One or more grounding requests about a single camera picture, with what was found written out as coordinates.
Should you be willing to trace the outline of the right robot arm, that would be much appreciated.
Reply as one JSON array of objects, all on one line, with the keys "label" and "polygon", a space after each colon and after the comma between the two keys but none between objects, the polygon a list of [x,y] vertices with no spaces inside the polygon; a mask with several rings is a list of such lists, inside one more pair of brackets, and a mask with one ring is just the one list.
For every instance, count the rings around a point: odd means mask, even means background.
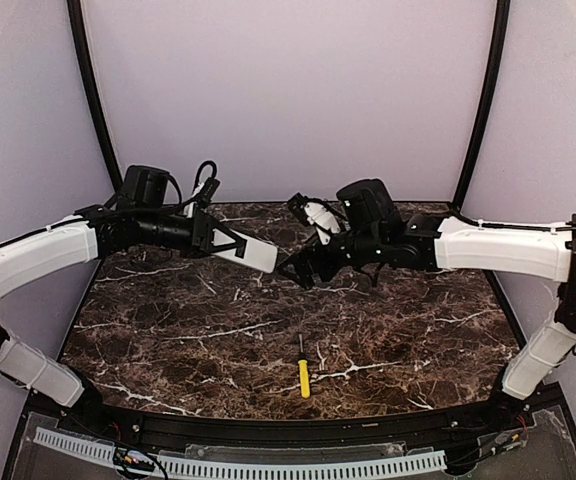
[{"label": "right robot arm", "polygon": [[501,429],[519,415],[538,385],[568,355],[576,355],[576,214],[565,223],[508,224],[458,212],[403,219],[379,179],[340,189],[337,211],[300,193],[290,212],[315,233],[282,262],[280,274],[304,289],[331,281],[342,269],[378,282],[384,267],[424,272],[474,269],[529,275],[558,283],[558,306],[498,374],[477,428]]}]

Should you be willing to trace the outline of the white remote control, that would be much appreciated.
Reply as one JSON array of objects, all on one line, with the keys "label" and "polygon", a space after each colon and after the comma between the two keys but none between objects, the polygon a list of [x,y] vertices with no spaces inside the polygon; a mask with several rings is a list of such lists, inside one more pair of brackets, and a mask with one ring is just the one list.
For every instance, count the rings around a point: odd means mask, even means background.
[{"label": "white remote control", "polygon": [[213,256],[264,273],[272,273],[278,257],[278,248],[272,243],[250,237],[242,232],[236,232],[236,234],[245,240],[242,257],[236,255],[235,249],[213,253]]}]

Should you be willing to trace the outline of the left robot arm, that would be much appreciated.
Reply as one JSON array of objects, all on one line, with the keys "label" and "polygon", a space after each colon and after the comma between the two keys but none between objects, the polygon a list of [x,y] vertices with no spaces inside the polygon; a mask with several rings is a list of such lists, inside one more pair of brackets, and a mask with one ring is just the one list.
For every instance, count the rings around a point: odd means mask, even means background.
[{"label": "left robot arm", "polygon": [[[189,199],[164,201],[178,185],[166,170],[131,166],[118,191],[104,204],[82,208],[42,229],[0,243],[0,300],[71,266],[103,259],[136,245],[206,257],[244,259],[248,240],[206,213],[220,183],[214,174],[194,181]],[[0,324],[0,373],[73,413],[100,422],[98,389],[82,374],[51,360]]]}]

